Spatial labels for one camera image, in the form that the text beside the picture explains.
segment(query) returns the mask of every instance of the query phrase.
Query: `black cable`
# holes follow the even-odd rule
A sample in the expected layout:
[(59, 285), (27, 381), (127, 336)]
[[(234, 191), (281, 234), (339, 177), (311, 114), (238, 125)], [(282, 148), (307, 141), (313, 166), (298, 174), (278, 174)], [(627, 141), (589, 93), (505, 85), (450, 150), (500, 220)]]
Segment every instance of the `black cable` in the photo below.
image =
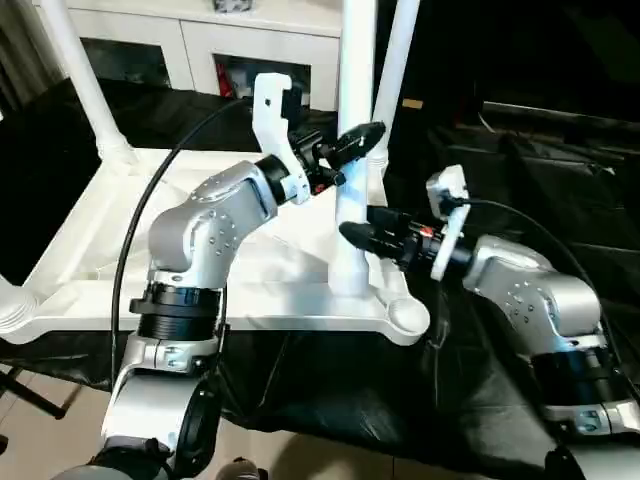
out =
[(127, 233), (124, 237), (124, 241), (122, 243), (122, 249), (120, 250), (120, 256), (118, 257), (118, 266), (116, 268), (115, 277), (113, 279), (113, 294), (111, 297), (111, 334), (110, 334), (110, 347), (111, 347), (111, 390), (113, 390), (116, 384), (116, 376), (117, 376), (117, 358), (118, 358), (118, 330), (120, 329), (120, 292), (122, 291), (122, 280), (124, 277), (124, 267), (127, 261), (127, 256), (129, 255), (129, 250), (131, 249), (131, 244), (133, 243), (133, 237), (136, 232), (136, 228), (138, 223), (140, 222), (140, 217), (142, 216), (142, 212), (144, 211), (147, 203), (149, 202), (149, 198), (153, 194), (154, 189), (160, 183), (162, 176), (165, 174), (173, 160), (178, 156), (178, 154), (184, 149), (184, 147), (195, 137), (206, 125), (210, 122), (220, 118), (225, 113), (229, 112), (231, 109), (248, 103), (250, 98), (242, 98), (235, 100), (233, 102), (227, 103), (225, 106), (216, 110), (215, 112), (207, 115), (203, 120), (201, 120), (195, 127), (191, 129), (187, 135), (183, 137), (182, 140), (178, 142), (178, 144), (173, 147), (173, 150), (167, 155), (164, 161), (160, 164), (156, 172), (151, 177), (147, 187), (145, 188), (140, 200), (138, 201), (138, 205), (136, 205), (136, 209), (133, 212), (131, 217), (131, 222), (129, 222), (129, 228), (127, 229)]
[[(578, 272), (578, 274), (580, 275), (581, 279), (587, 285), (589, 285), (589, 287), (594, 291), (596, 296), (598, 295), (598, 293), (596, 291), (596, 288), (595, 288), (595, 285), (591, 281), (591, 278), (589, 277), (589, 274), (582, 267), (582, 265), (580, 264), (578, 259), (571, 252), (571, 250), (569, 250), (569, 247), (567, 247), (562, 242), (562, 240), (560, 240), (553, 233), (551, 233), (549, 230), (547, 230), (547, 228), (544, 227), (544, 225), (542, 225), (540, 222), (538, 222), (533, 217), (531, 217), (531, 216), (527, 215), (526, 213), (518, 210), (517, 208), (513, 208), (513, 207), (511, 207), (509, 205), (505, 205), (504, 203), (496, 202), (496, 201), (493, 201), (493, 200), (484, 200), (484, 199), (480, 199), (480, 198), (469, 198), (469, 199), (452, 198), (451, 200), (452, 200), (452, 202), (454, 204), (457, 204), (457, 205), (464, 205), (464, 204), (466, 204), (466, 205), (489, 205), (489, 206), (492, 206), (492, 207), (501, 208), (503, 210), (506, 210), (509, 213), (512, 213), (513, 215), (516, 215), (516, 216), (518, 216), (520, 218), (525, 219), (527, 222), (529, 222), (530, 224), (535, 226), (540, 232), (542, 232), (544, 234), (544, 236), (547, 238), (547, 240), (549, 240), (558, 250), (560, 250), (560, 252), (562, 252), (562, 254), (572, 264), (573, 268), (575, 268), (575, 270)], [(616, 329), (619, 333), (621, 333), (621, 331), (618, 328), (618, 326), (615, 325), (609, 319), (609, 317), (607, 316), (604, 308), (602, 308), (601, 313), (602, 313), (602, 315), (601, 315), (602, 330), (603, 330), (604, 336), (605, 336), (605, 338), (607, 340), (607, 343), (609, 345), (609, 348), (611, 350), (611, 356), (613, 357), (613, 360), (615, 362), (615, 368), (617, 368), (617, 370), (620, 372), (620, 374), (624, 377), (624, 379), (627, 382), (629, 388), (631, 389), (632, 396), (634, 397), (636, 402), (640, 405), (640, 389), (638, 389), (636, 384), (624, 372), (624, 370), (622, 368), (622, 356), (620, 355), (620, 349), (618, 348), (618, 344), (617, 344), (615, 338), (613, 337), (613, 330), (614, 329)], [(630, 349), (631, 349), (631, 352), (632, 352), (634, 358), (636, 360), (638, 360), (638, 358), (640, 358), (640, 354), (636, 351), (635, 346), (633, 344), (631, 344), (631, 341), (629, 340), (629, 338), (627, 338), (626, 335), (624, 335), (624, 333), (621, 333), (621, 335), (625, 339), (625, 341), (628, 343), (628, 345), (630, 346)]]

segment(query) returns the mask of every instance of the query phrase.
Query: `shelf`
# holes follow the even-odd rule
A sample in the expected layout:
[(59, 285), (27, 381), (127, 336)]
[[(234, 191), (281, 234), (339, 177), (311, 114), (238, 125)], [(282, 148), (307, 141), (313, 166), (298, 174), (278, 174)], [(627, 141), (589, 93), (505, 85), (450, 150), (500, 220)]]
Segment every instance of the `shelf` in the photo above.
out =
[[(32, 0), (40, 5), (41, 0)], [(69, 8), (128, 13), (339, 38), (342, 0), (255, 0), (248, 12), (218, 13), (213, 0), (67, 0)]]

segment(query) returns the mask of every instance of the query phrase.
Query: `white plastic base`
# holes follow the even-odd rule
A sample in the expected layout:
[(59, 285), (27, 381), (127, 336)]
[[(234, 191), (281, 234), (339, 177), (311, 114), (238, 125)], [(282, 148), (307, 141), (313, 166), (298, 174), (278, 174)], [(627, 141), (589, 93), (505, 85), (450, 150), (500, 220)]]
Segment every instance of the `white plastic base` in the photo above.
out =
[[(0, 318), (0, 337), (30, 342), (48, 331), (108, 330), (117, 256), (131, 213), (166, 150), (136, 149), (141, 168), (118, 172), (103, 164), (24, 288), (40, 305), (21, 321)], [(138, 318), (129, 300), (140, 297), (149, 265), (147, 231), (162, 211), (181, 203), (205, 178), (261, 154), (182, 152), (142, 217), (125, 270), (122, 330)], [(229, 277), (228, 319), (234, 330), (372, 331), (398, 345), (415, 343), (429, 312), (406, 293), (404, 276), (387, 262), (370, 261), (363, 297), (334, 295), (328, 262), (335, 244), (335, 191), (304, 205), (285, 205), (278, 218), (250, 235)]]

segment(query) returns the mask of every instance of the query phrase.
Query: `black tripod leg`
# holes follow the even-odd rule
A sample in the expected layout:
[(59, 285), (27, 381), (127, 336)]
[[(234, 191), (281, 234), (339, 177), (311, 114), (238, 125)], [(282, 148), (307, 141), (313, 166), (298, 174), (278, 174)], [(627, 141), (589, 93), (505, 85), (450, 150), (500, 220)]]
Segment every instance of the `black tripod leg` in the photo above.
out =
[(64, 408), (60, 408), (57, 405), (51, 403), (42, 395), (38, 395), (30, 388), (25, 387), (17, 380), (14, 380), (9, 375), (0, 372), (0, 389), (5, 388), (15, 396), (21, 398), (25, 402), (29, 402), (34, 407), (48, 413), (56, 420), (64, 418), (67, 411)]

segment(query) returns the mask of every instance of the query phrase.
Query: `black fabric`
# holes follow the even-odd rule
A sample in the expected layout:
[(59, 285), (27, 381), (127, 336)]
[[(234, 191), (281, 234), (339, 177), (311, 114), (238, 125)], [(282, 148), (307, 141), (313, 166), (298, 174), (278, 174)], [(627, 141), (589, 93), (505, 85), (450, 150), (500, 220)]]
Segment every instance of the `black fabric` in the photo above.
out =
[[(118, 125), (139, 147), (173, 146), (224, 102), (193, 92), (102, 85)], [(462, 163), (473, 195), (522, 208), (570, 242), (611, 318), (640, 342), (635, 160), (603, 160), (595, 152), (567, 153), (565, 147), (488, 133), (425, 132), (414, 115), (401, 111), (394, 128), (385, 179), (391, 203), (426, 209), (429, 174)], [(333, 120), (332, 115), (307, 118), (320, 124)], [(22, 148), (20, 162), (5, 161), (12, 176), (0, 190), (3, 220), (19, 226), (9, 238), (3, 236), (3, 251), (12, 255), (0, 259), (0, 272), (19, 282), (97, 159), (68, 82), (24, 114), (1, 122), (0, 144), (6, 151)], [(216, 125), (193, 148), (255, 150), (249, 113), (237, 112)], [(44, 200), (38, 212), (29, 210), (33, 202), (17, 201), (29, 182), (38, 185)], [(467, 231), (521, 241), (569, 271), (536, 232), (503, 212), (474, 207)], [(539, 478), (555, 443), (535, 402), (526, 400), (535, 400), (536, 391), (509, 355), (498, 316), (455, 278), (435, 284), (426, 277), (409, 277), (412, 292), (432, 316), (428, 336), (411, 347), (365, 333), (232, 333), (222, 370), (227, 418), (248, 428), (310, 433), (495, 478)], [(23, 346), (0, 343), (0, 361), (105, 389), (107, 334), (54, 332)]]

